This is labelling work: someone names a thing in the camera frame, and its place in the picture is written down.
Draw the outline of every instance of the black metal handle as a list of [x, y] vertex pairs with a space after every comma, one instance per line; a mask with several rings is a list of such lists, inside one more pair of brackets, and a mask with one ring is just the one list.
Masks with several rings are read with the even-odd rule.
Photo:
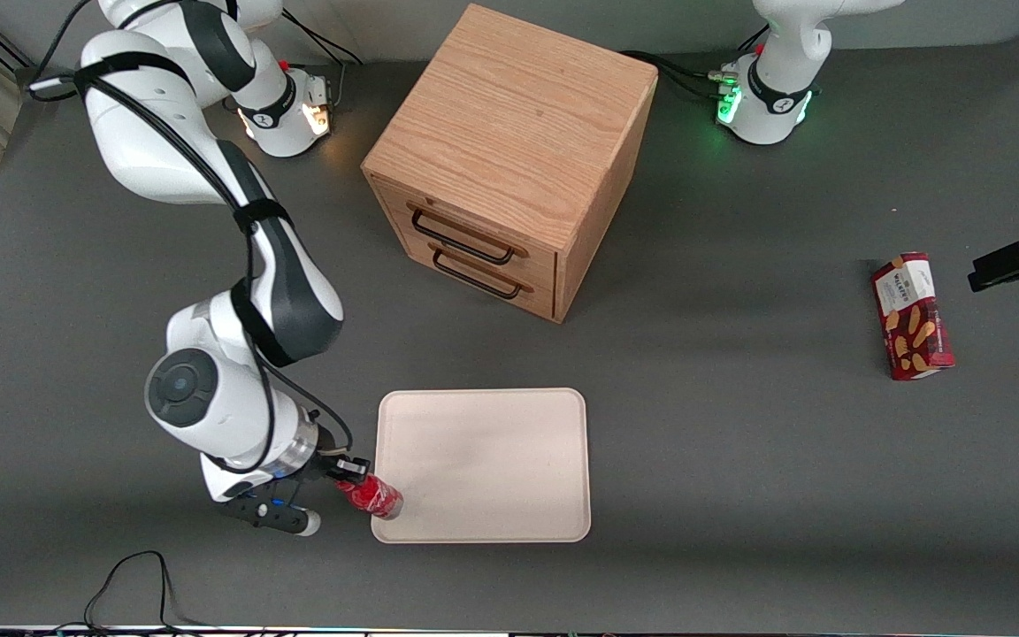
[[470, 275], [464, 274], [462, 273], [462, 271], [458, 271], [452, 267], [447, 267], [445, 265], [442, 265], [438, 261], [438, 258], [440, 257], [442, 257], [442, 251], [435, 251], [435, 257], [432, 257], [432, 263], [435, 265], [435, 267], [437, 267], [438, 270], [444, 271], [445, 273], [452, 275], [452, 277], [460, 279], [460, 281], [470, 283], [470, 285], [474, 285], [478, 287], [478, 289], [481, 289], [482, 291], [490, 293], [493, 296], [496, 296], [496, 298], [505, 299], [506, 301], [513, 301], [513, 299], [517, 299], [518, 295], [521, 294], [522, 289], [521, 283], [515, 283], [513, 291], [504, 293], [502, 290], [497, 289], [497, 287], [494, 287], [493, 285], [486, 285], [486, 283], [479, 281], [477, 278], [470, 277]]
[[424, 211], [418, 209], [418, 207], [412, 206], [412, 208], [416, 211], [412, 215], [412, 225], [414, 225], [414, 228], [416, 228], [419, 232], [427, 234], [430, 238], [437, 238], [445, 245], [452, 247], [452, 249], [461, 250], [466, 254], [469, 254], [470, 257], [481, 258], [482, 261], [487, 263], [493, 263], [493, 265], [505, 265], [506, 263], [509, 263], [509, 258], [513, 257], [513, 249], [506, 249], [504, 257], [494, 257], [492, 254], [485, 254], [485, 252], [481, 250], [476, 250], [466, 244], [453, 241], [453, 238], [448, 237], [444, 233], [436, 232], [435, 230], [428, 228], [428, 226], [420, 225], [419, 221], [422, 217], [424, 217]]

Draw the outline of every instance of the white robotic arm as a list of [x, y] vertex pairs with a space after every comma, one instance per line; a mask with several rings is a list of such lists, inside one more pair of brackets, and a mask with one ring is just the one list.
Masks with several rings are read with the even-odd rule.
[[324, 77], [282, 69], [248, 31], [282, 12], [280, 0], [100, 0], [121, 31], [162, 44], [186, 73], [199, 108], [232, 96], [247, 132], [273, 157], [291, 157], [328, 132]]
[[719, 105], [718, 122], [741, 140], [775, 144], [804, 120], [810, 86], [833, 50], [823, 23], [834, 16], [861, 15], [897, 7], [903, 0], [753, 0], [768, 20], [768, 40], [759, 55], [745, 54], [723, 71], [745, 77]]
[[172, 316], [167, 353], [146, 383], [146, 407], [165, 431], [202, 453], [211, 498], [255, 526], [316, 532], [319, 517], [294, 507], [291, 496], [300, 481], [322, 476], [335, 479], [355, 505], [370, 499], [365, 511], [396, 515], [401, 496], [369, 474], [371, 463], [344, 455], [346, 447], [336, 447], [317, 424], [319, 413], [268, 383], [272, 372], [316, 402], [271, 364], [327, 350], [343, 308], [258, 169], [207, 128], [190, 73], [169, 53], [129, 30], [86, 45], [74, 84], [101, 156], [142, 197], [229, 206], [263, 267]]

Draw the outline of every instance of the gray table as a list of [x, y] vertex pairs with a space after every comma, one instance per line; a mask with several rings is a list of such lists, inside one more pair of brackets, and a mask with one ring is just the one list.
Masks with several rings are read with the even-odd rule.
[[[562, 326], [400, 251], [358, 164], [420, 68], [353, 70], [306, 156], [245, 146], [347, 311], [291, 375], [369, 456], [397, 388], [577, 387], [587, 539], [385, 546], [325, 484], [312, 539], [219, 517], [142, 385], [171, 313], [238, 276], [238, 231], [121, 190], [76, 102], [32, 105], [0, 172], [0, 622], [73, 620], [117, 558], [155, 547], [219, 624], [1019, 634], [1019, 285], [966, 281], [1019, 238], [1019, 41], [837, 52], [767, 149], [663, 84]], [[911, 250], [933, 259], [959, 367], [907, 384], [867, 263]], [[154, 568], [122, 573], [101, 620], [151, 622]]]

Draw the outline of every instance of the red bottle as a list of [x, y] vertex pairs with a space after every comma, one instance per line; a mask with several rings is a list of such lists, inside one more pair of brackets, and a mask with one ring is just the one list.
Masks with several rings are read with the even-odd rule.
[[400, 509], [404, 509], [404, 494], [399, 489], [375, 475], [368, 474], [360, 484], [337, 480], [336, 488], [344, 492], [344, 496], [353, 507], [382, 520], [391, 520], [399, 516]]

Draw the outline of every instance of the wire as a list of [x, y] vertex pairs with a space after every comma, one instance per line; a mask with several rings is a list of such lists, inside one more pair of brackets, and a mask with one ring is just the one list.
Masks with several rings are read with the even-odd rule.
[[[109, 585], [112, 585], [113, 577], [116, 577], [117, 570], [120, 570], [125, 562], [130, 560], [136, 560], [142, 555], [154, 555], [159, 562], [159, 608], [158, 608], [158, 628], [120, 628], [120, 629], [110, 629], [109, 627], [97, 624], [94, 618], [94, 612], [97, 609], [97, 602], [104, 597], [104, 594], [108, 592]], [[90, 597], [88, 603], [85, 604], [85, 611], [82, 613], [82, 621], [67, 621], [65, 624], [60, 626], [55, 626], [50, 630], [45, 630], [45, 632], [34, 632], [34, 630], [22, 629], [22, 628], [0, 628], [0, 637], [53, 637], [60, 636], [62, 630], [70, 628], [72, 626], [81, 626], [86, 629], [86, 634], [97, 634], [97, 636], [106, 636], [106, 634], [116, 633], [124, 637], [126, 634], [132, 634], [132, 636], [149, 637], [154, 636], [154, 634], [161, 633], [173, 633], [173, 634], [191, 634], [191, 636], [198, 637], [198, 633], [191, 632], [191, 630], [184, 630], [174, 626], [168, 622], [165, 618], [167, 607], [171, 605], [171, 613], [174, 614], [178, 621], [185, 622], [185, 624], [198, 624], [201, 626], [209, 625], [204, 624], [202, 621], [192, 620], [190, 617], [184, 617], [180, 612], [178, 612], [178, 599], [175, 597], [175, 586], [172, 584], [171, 572], [167, 569], [167, 561], [164, 560], [163, 554], [159, 551], [139, 551], [136, 553], [130, 553], [130, 555], [125, 555], [116, 565], [109, 570], [109, 575], [104, 578], [104, 584], [101, 588], [97, 590], [96, 593]], [[73, 630], [73, 633], [79, 633], [79, 630]]]
[[[152, 126], [159, 137], [164, 138], [164, 141], [169, 143], [175, 151], [177, 151], [180, 156], [185, 158], [191, 165], [194, 166], [195, 170], [203, 178], [206, 178], [207, 183], [211, 185], [212, 189], [218, 194], [218, 197], [222, 199], [223, 203], [230, 206], [232, 210], [238, 209], [238, 203], [234, 201], [234, 195], [230, 193], [230, 189], [227, 189], [226, 183], [218, 176], [218, 173], [211, 168], [211, 165], [207, 163], [205, 158], [201, 156], [190, 144], [183, 140], [180, 135], [175, 132], [172, 126], [168, 125], [153, 109], [147, 108], [144, 104], [140, 104], [135, 98], [128, 96], [116, 88], [116, 86], [108, 84], [101, 77], [91, 77], [88, 85], [92, 89], [97, 89], [106, 97], [112, 98], [117, 104], [124, 106], [124, 108], [132, 111], [138, 117], [141, 117], [146, 124]], [[245, 289], [248, 299], [251, 298], [251, 282], [254, 279], [254, 238], [252, 234], [247, 234], [246, 237], [246, 278], [245, 278]], [[254, 341], [251, 339], [251, 335], [246, 333], [244, 330], [244, 335], [246, 337], [247, 347], [251, 350], [251, 356], [254, 356], [255, 360], [259, 360], [258, 348], [254, 346]], [[258, 459], [251, 464], [250, 467], [238, 469], [235, 467], [230, 467], [226, 464], [225, 460], [221, 459], [211, 459], [211, 463], [214, 463], [218, 468], [223, 469], [223, 471], [229, 472], [231, 474], [248, 474], [255, 469], [258, 469], [266, 461], [266, 455], [270, 453], [270, 447], [272, 442], [274, 442], [274, 399], [272, 397], [272, 389], [270, 387], [270, 379], [267, 378], [265, 372], [262, 370], [262, 366], [258, 366], [258, 377], [262, 379], [263, 391], [266, 395], [266, 412], [267, 412], [267, 422], [266, 422], [266, 441], [263, 444], [262, 453], [259, 454]]]
[[621, 51], [620, 54], [623, 54], [623, 56], [633, 57], [636, 60], [641, 60], [647, 62], [648, 64], [654, 64], [654, 67], [659, 69], [659, 73], [662, 73], [664, 77], [679, 85], [680, 89], [687, 91], [687, 93], [692, 94], [692, 96], [708, 97], [712, 98], [712, 100], [718, 100], [718, 98], [720, 98], [719, 94], [697, 90], [694, 86], [684, 82], [684, 79], [708, 82], [707, 76], [705, 76], [704, 73], [695, 72], [687, 67], [683, 67], [683, 65], [667, 60], [665, 57], [655, 56], [655, 54], [647, 53], [645, 51], [628, 50]]
[[331, 51], [329, 51], [328, 47], [325, 47], [325, 41], [324, 40], [320, 40], [319, 37], [313, 36], [311, 33], [307, 33], [307, 36], [309, 36], [311, 38], [311, 40], [314, 42], [314, 44], [317, 45], [317, 47], [320, 47], [320, 49], [329, 57], [329, 59], [331, 59], [332, 61], [336, 62], [336, 64], [339, 64], [340, 67], [343, 67], [343, 65], [345, 63], [344, 60], [339, 59], [339, 57], [336, 57], [335, 53], [332, 53]]
[[336, 106], [340, 105], [340, 98], [344, 96], [344, 71], [347, 70], [347, 64], [340, 64], [340, 79], [336, 83], [336, 98], [332, 100], [332, 109], [336, 109]]
[[283, 374], [280, 370], [278, 370], [278, 368], [271, 366], [268, 360], [261, 359], [259, 366], [267, 368], [267, 370], [270, 371], [270, 373], [274, 375], [276, 379], [282, 380], [282, 382], [285, 383], [286, 386], [290, 387], [299, 395], [303, 396], [303, 399], [308, 400], [309, 403], [313, 403], [314, 405], [316, 405], [316, 407], [322, 408], [323, 411], [326, 414], [328, 414], [329, 419], [332, 419], [332, 422], [336, 423], [336, 426], [340, 427], [340, 432], [344, 434], [343, 447], [337, 447], [335, 452], [343, 453], [351, 450], [352, 430], [351, 428], [348, 428], [347, 423], [344, 422], [344, 419], [340, 418], [339, 414], [333, 411], [332, 408], [329, 407], [328, 405], [325, 405], [323, 400], [317, 399], [316, 395], [309, 393], [307, 390], [305, 390], [305, 388], [301, 387], [301, 385], [294, 383], [293, 380], [291, 380], [290, 378], [287, 378], [287, 376]]
[[[332, 40], [327, 39], [327, 37], [322, 36], [322, 34], [319, 34], [319, 33], [317, 33], [315, 31], [312, 31], [312, 29], [307, 28], [306, 24], [301, 23], [301, 20], [299, 20], [299, 18], [293, 15], [293, 12], [289, 11], [288, 9], [282, 9], [282, 16], [285, 16], [285, 19], [290, 20], [291, 23], [296, 23], [299, 26], [299, 29], [301, 29], [301, 31], [303, 31], [304, 33], [308, 34], [309, 37], [312, 37], [312, 39], [314, 39], [314, 42], [317, 42], [317, 40], [324, 41], [327, 44], [331, 44], [332, 47], [335, 47], [336, 49], [340, 49], [340, 51], [343, 51], [344, 53], [346, 53], [348, 57], [352, 57], [353, 60], [356, 60], [357, 64], [364, 64], [365, 63], [364, 60], [361, 60], [360, 56], [357, 56], [356, 53], [353, 53], [352, 51], [348, 51], [344, 47], [340, 47], [340, 45], [336, 44], [336, 42], [333, 42]], [[328, 56], [332, 57], [332, 59], [334, 59], [334, 60], [336, 59], [336, 57], [333, 56], [332, 53], [328, 53]]]
[[[39, 81], [42, 73], [45, 72], [45, 67], [50, 65], [50, 60], [53, 59], [53, 52], [57, 51], [57, 46], [61, 44], [62, 37], [65, 36], [65, 32], [68, 31], [69, 24], [72, 23], [73, 17], [77, 16], [77, 13], [85, 8], [86, 4], [92, 3], [92, 0], [77, 0], [76, 4], [73, 4], [73, 8], [69, 10], [69, 15], [65, 16], [62, 20], [61, 25], [57, 29], [57, 34], [53, 37], [53, 41], [50, 42], [50, 48], [45, 50], [45, 56], [42, 57], [42, 61], [37, 64], [37, 71], [34, 72], [34, 79]], [[75, 96], [76, 91], [65, 93], [64, 96], [57, 97], [40, 97], [36, 92], [30, 91], [30, 97], [39, 102], [60, 102], [61, 100], [68, 100], [69, 97]]]
[[737, 50], [745, 51], [749, 47], [753, 47], [753, 43], [756, 42], [757, 39], [759, 39], [759, 37], [764, 36], [765, 32], [767, 31], [768, 31], [768, 23], [765, 23], [765, 25], [763, 25], [763, 28], [761, 28], [760, 31], [754, 33], [752, 37], [748, 37], [748, 39], [745, 40], [743, 44], [737, 45]]
[[[195, 170], [203, 178], [206, 178], [207, 183], [211, 185], [212, 189], [218, 194], [219, 198], [222, 199], [223, 203], [230, 206], [232, 210], [238, 209], [238, 203], [235, 202], [233, 194], [230, 193], [229, 187], [218, 176], [218, 173], [214, 171], [210, 163], [207, 163], [205, 158], [201, 156], [185, 140], [178, 135], [172, 126], [168, 125], [166, 121], [163, 120], [153, 109], [147, 108], [146, 105], [140, 104], [135, 98], [128, 96], [116, 88], [116, 86], [108, 84], [101, 77], [90, 77], [86, 85], [89, 88], [96, 89], [104, 94], [106, 97], [112, 98], [117, 104], [124, 106], [124, 108], [130, 110], [138, 117], [141, 117], [146, 124], [149, 124], [152, 129], [159, 134], [159, 137], [164, 138], [164, 141], [169, 143], [175, 151], [177, 151], [180, 156], [185, 158], [191, 165], [194, 166]], [[246, 277], [244, 277], [244, 291], [246, 298], [250, 299], [252, 295], [252, 283], [254, 283], [254, 234], [246, 234]], [[265, 464], [266, 456], [270, 453], [272, 442], [274, 442], [274, 430], [275, 430], [275, 411], [274, 411], [274, 396], [272, 396], [272, 387], [270, 384], [270, 376], [267, 375], [268, 372], [272, 372], [278, 379], [286, 383], [293, 391], [303, 395], [304, 399], [310, 400], [312, 403], [317, 405], [325, 411], [326, 414], [332, 417], [332, 420], [340, 427], [340, 431], [344, 433], [346, 443], [345, 450], [352, 448], [352, 431], [348, 430], [347, 424], [336, 414], [330, 407], [320, 402], [315, 395], [309, 393], [305, 388], [301, 387], [299, 384], [294, 383], [293, 380], [288, 379], [287, 376], [282, 374], [279, 370], [272, 367], [270, 363], [267, 362], [258, 351], [258, 348], [254, 344], [254, 339], [251, 338], [251, 334], [247, 331], [243, 331], [244, 337], [246, 338], [246, 343], [248, 350], [251, 351], [251, 356], [255, 360], [255, 366], [258, 368], [258, 377], [262, 380], [262, 390], [266, 397], [266, 440], [263, 443], [262, 453], [259, 454], [258, 458], [254, 460], [254, 463], [247, 468], [235, 468], [227, 465], [225, 460], [221, 459], [211, 459], [211, 463], [214, 463], [218, 468], [223, 469], [223, 471], [229, 472], [231, 474], [248, 474], [250, 472], [256, 471]]]
[[[97, 592], [93, 594], [93, 597], [90, 597], [88, 603], [85, 604], [85, 611], [84, 613], [82, 613], [81, 624], [89, 627], [90, 630], [94, 630], [94, 632], [101, 634], [108, 633], [108, 630], [106, 630], [103, 626], [98, 625], [97, 622], [94, 621], [93, 613], [96, 612], [97, 609], [97, 602], [101, 600], [101, 597], [104, 596], [105, 592], [108, 592], [109, 585], [112, 584], [112, 578], [116, 577], [117, 575], [117, 570], [120, 570], [120, 567], [122, 567], [125, 564], [125, 562], [128, 562], [129, 560], [136, 560], [137, 558], [142, 555], [154, 555], [155, 558], [157, 558], [159, 562], [159, 609], [158, 609], [159, 626], [167, 630], [170, 630], [170, 632], [177, 634], [194, 634], [186, 632], [186, 630], [173, 626], [165, 618], [167, 612], [167, 603], [170, 602], [172, 613], [174, 614], [175, 618], [177, 618], [177, 620], [184, 621], [186, 622], [186, 624], [203, 624], [203, 622], [201, 621], [192, 621], [191, 618], [183, 617], [182, 614], [180, 614], [177, 611], [178, 603], [177, 603], [177, 598], [175, 598], [175, 587], [171, 581], [171, 572], [170, 570], [167, 570], [167, 561], [164, 560], [163, 553], [161, 553], [160, 551], [153, 551], [153, 549], [147, 549], [147, 551], [139, 551], [136, 553], [130, 553], [130, 555], [125, 555], [119, 562], [117, 562], [117, 564], [114, 565], [111, 570], [109, 570], [108, 577], [104, 578], [104, 584], [101, 585], [101, 588], [98, 589]], [[70, 622], [70, 624], [63, 624], [57, 627], [57, 629], [54, 629], [53, 633], [56, 634], [57, 630], [60, 630], [61, 628], [67, 626], [72, 626], [74, 624], [77, 624], [77, 622]]]

